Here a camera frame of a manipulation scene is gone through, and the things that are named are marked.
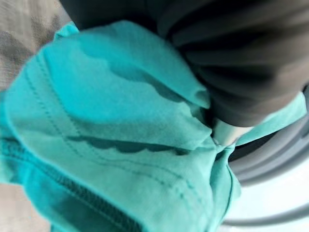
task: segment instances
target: gray carpet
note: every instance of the gray carpet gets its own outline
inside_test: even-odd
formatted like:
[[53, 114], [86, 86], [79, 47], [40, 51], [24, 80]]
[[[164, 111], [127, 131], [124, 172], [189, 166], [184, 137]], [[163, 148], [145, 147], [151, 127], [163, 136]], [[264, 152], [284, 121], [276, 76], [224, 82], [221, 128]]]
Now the gray carpet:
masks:
[[0, 0], [0, 90], [60, 28], [57, 0]]

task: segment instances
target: teal shirt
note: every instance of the teal shirt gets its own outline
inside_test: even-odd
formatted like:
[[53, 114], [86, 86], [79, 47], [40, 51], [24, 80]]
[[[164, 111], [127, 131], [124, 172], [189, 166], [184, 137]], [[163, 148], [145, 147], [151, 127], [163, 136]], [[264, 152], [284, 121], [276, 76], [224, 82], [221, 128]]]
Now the teal shirt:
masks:
[[[1, 95], [0, 181], [61, 232], [214, 232], [240, 185], [180, 54], [128, 21], [68, 24]], [[300, 93], [244, 144], [306, 113]]]

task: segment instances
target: cloth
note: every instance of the cloth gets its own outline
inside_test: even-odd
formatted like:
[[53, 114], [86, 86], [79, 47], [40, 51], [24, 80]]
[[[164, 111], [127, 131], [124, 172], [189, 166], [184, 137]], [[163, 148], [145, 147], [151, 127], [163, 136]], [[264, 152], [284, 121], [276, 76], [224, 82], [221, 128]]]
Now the cloth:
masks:
[[233, 126], [258, 125], [309, 82], [305, 0], [60, 1], [79, 29], [126, 19], [169, 40]]
[[[180, 54], [129, 21], [55, 39], [1, 94], [0, 181], [61, 232], [216, 231], [240, 195], [235, 145], [212, 140], [208, 91]], [[299, 93], [241, 141], [305, 113]]]

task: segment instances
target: stitching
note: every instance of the stitching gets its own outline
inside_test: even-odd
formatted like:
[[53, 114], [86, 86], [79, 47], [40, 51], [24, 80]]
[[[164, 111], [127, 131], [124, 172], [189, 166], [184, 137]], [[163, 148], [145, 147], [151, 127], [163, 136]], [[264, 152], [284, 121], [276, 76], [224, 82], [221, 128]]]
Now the stitching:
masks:
[[69, 190], [67, 188], [67, 186], [59, 183], [58, 180], [54, 179], [48, 172], [46, 172], [45, 170], [43, 170], [43, 168], [41, 168], [40, 166], [38, 166], [37, 164], [33, 163], [30, 159], [22, 159], [18, 156], [15, 156], [14, 154], [10, 154], [8, 155], [8, 157], [22, 161], [22, 162], [26, 162], [30, 165], [32, 165], [33, 167], [36, 168], [36, 170], [40, 171], [42, 174], [44, 174], [45, 176], [49, 177], [51, 180], [53, 180], [58, 186], [62, 187], [69, 195], [71, 195], [72, 197], [74, 197], [75, 199], [77, 199], [78, 201], [82, 202], [84, 205], [88, 206], [90, 209], [94, 210], [95, 212], [99, 213], [100, 215], [102, 215], [104, 218], [106, 218], [109, 222], [111, 222], [113, 225], [115, 225], [116, 227], [120, 228], [122, 231], [126, 232], [127, 230], [118, 222], [116, 222], [111, 216], [105, 214], [104, 212], [98, 210], [97, 208], [95, 208], [92, 204], [90, 204], [89, 202], [87, 202], [85, 199], [81, 198], [80, 196], [78, 196], [78, 194], [76, 194], [76, 192], [73, 192], [72, 190]]
[[[33, 92], [33, 94], [35, 95], [36, 97], [36, 100], [39, 102], [39, 105], [41, 107], [41, 109], [44, 111], [44, 113], [48, 116], [48, 120], [51, 122], [52, 126], [55, 128], [55, 130], [59, 133], [59, 135], [61, 136], [62, 140], [65, 142], [66, 145], [69, 145], [68, 141], [66, 141], [66, 138], [63, 136], [61, 130], [58, 128], [58, 126], [53, 122], [53, 119], [51, 118], [50, 114], [48, 113], [47, 109], [46, 109], [46, 106], [43, 104], [43, 102], [40, 100], [40, 97], [38, 95], [38, 93], [36, 92], [33, 84], [31, 83], [29, 77], [28, 77], [28, 74], [26, 73], [25, 75], [26, 77], [26, 80], [27, 80], [27, 83], [30, 87], [30, 90], [31, 92]], [[73, 148], [71, 145], [68, 146], [77, 156], [79, 157], [83, 157], [81, 154], [78, 153], [78, 151]], [[185, 205], [187, 206], [187, 209], [189, 211], [189, 215], [191, 218], [193, 218], [192, 216], [192, 209], [187, 201], [187, 199], [185, 198], [184, 196], [184, 193], [181, 192], [179, 190], [179, 188], [177, 187], [173, 187], [171, 186], [171, 184], [168, 184], [166, 182], [164, 182], [163, 180], [160, 180], [158, 179], [157, 177], [153, 176], [153, 175], [150, 175], [150, 174], [147, 174], [147, 173], [143, 173], [143, 172], [138, 172], [138, 171], [134, 171], [134, 170], [131, 170], [131, 169], [128, 169], [128, 168], [124, 168], [122, 166], [119, 166], [119, 165], [115, 165], [115, 164], [108, 164], [108, 163], [102, 163], [102, 162], [97, 162], [97, 161], [94, 161], [92, 159], [87, 159], [95, 164], [100, 164], [102, 166], [110, 166], [110, 167], [114, 167], [114, 168], [118, 168], [120, 170], [123, 170], [123, 171], [126, 171], [126, 172], [129, 172], [131, 174], [135, 174], [135, 175], [141, 175], [141, 176], [144, 176], [144, 177], [147, 177], [149, 179], [152, 179], [153, 181], [159, 183], [160, 185], [162, 186], [165, 186], [165, 187], [168, 187], [169, 189], [174, 189], [174, 191], [178, 194], [179, 198], [185, 203]]]
[[230, 193], [228, 195], [228, 200], [227, 200], [227, 206], [226, 206], [226, 209], [224, 211], [224, 214], [222, 215], [222, 218], [221, 218], [221, 223], [222, 221], [224, 220], [226, 214], [227, 214], [227, 211], [229, 210], [231, 204], [232, 204], [232, 191], [233, 191], [233, 188], [234, 188], [234, 180], [233, 180], [233, 176], [232, 176], [232, 173], [231, 173], [231, 170], [229, 169], [229, 167], [227, 166], [227, 169], [228, 169], [228, 173], [230, 175], [230, 178], [231, 178], [231, 189], [230, 189]]
[[[61, 100], [60, 100], [60, 98], [59, 98], [58, 95], [54, 92], [54, 89], [53, 89], [53, 87], [51, 86], [51, 83], [49, 82], [49, 80], [48, 80], [48, 78], [47, 78], [47, 73], [45, 72], [45, 68], [43, 67], [43, 65], [42, 65], [42, 63], [41, 63], [41, 61], [40, 61], [40, 59], [39, 59], [37, 56], [36, 56], [36, 61], [37, 61], [38, 65], [39, 65], [39, 67], [40, 67], [40, 70], [41, 70], [42, 74], [44, 75], [44, 77], [45, 77], [45, 79], [46, 79], [46, 82], [47, 82], [49, 88], [52, 90], [54, 96], [56, 97], [57, 101], [59, 102], [59, 105], [61, 106], [63, 112], [65, 113], [65, 115], [67, 116], [67, 118], [68, 118], [68, 120], [71, 122], [71, 124], [73, 125], [73, 127], [74, 127], [76, 133], [78, 134], [78, 136], [81, 136], [81, 132], [78, 130], [78, 126], [77, 126], [77, 125], [75, 124], [75, 122], [71, 119], [71, 117], [69, 116], [69, 114], [66, 112], [66, 110], [65, 110], [65, 108], [64, 108], [64, 106], [63, 106], [63, 104], [62, 104], [62, 102], [61, 102]], [[65, 140], [65, 138], [64, 138], [64, 136], [62, 135], [60, 129], [59, 129], [57, 132], [61, 135], [62, 139]], [[108, 160], [107, 158], [104, 158], [104, 157], [100, 156], [100, 155], [94, 150], [94, 148], [93, 148], [92, 146], [89, 146], [88, 144], [87, 144], [87, 146], [88, 146], [88, 148], [91, 149], [91, 151], [93, 152], [93, 154], [95, 154], [95, 155], [96, 155], [99, 159], [101, 159], [101, 160], [103, 159], [103, 160], [105, 160], [105, 161], [111, 161], [111, 162], [121, 162], [121, 161], [125, 161], [125, 162], [133, 163], [133, 164], [136, 164], [136, 165], [158, 168], [158, 169], [160, 169], [160, 170], [165, 171], [166, 173], [169, 173], [169, 174], [173, 175], [174, 177], [176, 177], [176, 178], [178, 178], [178, 179], [180, 179], [180, 180], [183, 180], [183, 181], [186, 183], [187, 187], [194, 193], [194, 195], [195, 195], [196, 198], [197, 198], [197, 201], [198, 201], [200, 204], [202, 204], [204, 207], [206, 207], [205, 203], [202, 201], [202, 198], [199, 196], [197, 190], [196, 190], [196, 189], [194, 188], [194, 186], [193, 186], [187, 179], [185, 179], [183, 176], [181, 176], [181, 175], [179, 175], [179, 174], [177, 174], [177, 173], [175, 173], [175, 172], [173, 172], [173, 171], [171, 171], [171, 170], [169, 170], [169, 169], [167, 169], [167, 168], [158, 166], [158, 165], [153, 165], [153, 164], [148, 164], [148, 163], [142, 163], [142, 162], [137, 162], [137, 161], [132, 161], [132, 160], [126, 160], [126, 159]]]
[[[85, 203], [88, 207], [90, 207], [91, 209], [95, 210], [99, 214], [103, 214], [103, 216], [108, 217], [107, 219], [110, 222], [117, 223], [117, 221], [115, 221], [112, 216], [107, 215], [106, 213], [102, 212], [101, 210], [99, 210], [99, 209], [97, 209], [95, 207], [95, 205], [98, 205], [99, 207], [101, 206], [101, 208], [102, 208], [102, 205], [99, 204], [98, 200], [94, 199], [94, 198], [97, 197], [100, 200], [102, 200], [102, 198], [98, 197], [97, 195], [93, 194], [92, 192], [90, 192], [87, 189], [84, 190], [84, 192], [80, 193], [80, 194], [84, 195], [84, 197], [88, 197], [87, 198], [88, 200], [85, 199], [85, 198], [81, 198], [80, 194], [77, 192], [76, 189], [70, 188], [70, 186], [75, 184], [74, 181], [71, 181], [69, 178], [65, 177], [63, 174], [61, 174], [59, 171], [57, 171], [53, 167], [48, 167], [48, 165], [46, 165], [46, 164], [38, 165], [36, 163], [37, 159], [31, 153], [29, 153], [23, 147], [21, 147], [20, 145], [17, 145], [17, 144], [16, 145], [10, 145], [10, 144], [6, 144], [6, 143], [2, 143], [2, 146], [4, 146], [4, 153], [3, 153], [4, 156], [6, 156], [8, 158], [11, 158], [11, 159], [16, 159], [16, 160], [20, 160], [20, 161], [23, 161], [23, 162], [27, 162], [27, 163], [33, 165], [34, 167], [37, 168], [37, 170], [41, 171], [43, 174], [46, 174], [47, 177], [49, 177], [53, 181], [55, 181], [59, 186], [64, 188], [66, 190], [66, 192], [70, 193], [77, 200], [80, 200], [81, 202]], [[19, 156], [18, 154], [20, 154], [20, 153], [21, 154], [22, 153], [27, 153], [28, 155], [26, 157], [25, 156]], [[76, 185], [77, 185], [77, 187], [80, 187], [80, 188], [84, 189], [83, 186], [81, 186], [79, 184], [76, 184]], [[186, 203], [186, 206], [190, 208], [190, 216], [192, 218], [191, 207], [189, 206], [188, 202], [184, 199], [183, 193], [181, 193], [178, 188], [175, 188], [175, 190], [179, 194], [180, 198], [184, 200], [184, 202]], [[89, 192], [90, 192], [90, 194], [93, 194], [94, 197], [89, 198]], [[126, 228], [126, 230], [125, 230], [124, 226], [122, 226], [120, 222], [119, 222], [119, 227], [121, 227], [121, 229], [123, 229], [123, 231], [135, 232], [136, 226], [140, 226], [140, 224], [137, 221], [131, 219], [128, 215], [126, 215], [126, 214], [124, 214], [124, 215], [125, 215], [124, 218], [128, 221], [128, 225], [130, 225], [131, 228], [130, 228], [130, 230], [128, 230], [128, 228]]]

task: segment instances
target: dark gray fabric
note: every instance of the dark gray fabric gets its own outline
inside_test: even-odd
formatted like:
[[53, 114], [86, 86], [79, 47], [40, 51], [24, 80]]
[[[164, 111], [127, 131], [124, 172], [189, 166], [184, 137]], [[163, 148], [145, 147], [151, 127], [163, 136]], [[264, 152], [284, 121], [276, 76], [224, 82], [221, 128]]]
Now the dark gray fabric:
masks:
[[80, 29], [128, 19], [183, 54], [214, 115], [250, 127], [309, 80], [308, 0], [61, 0]]

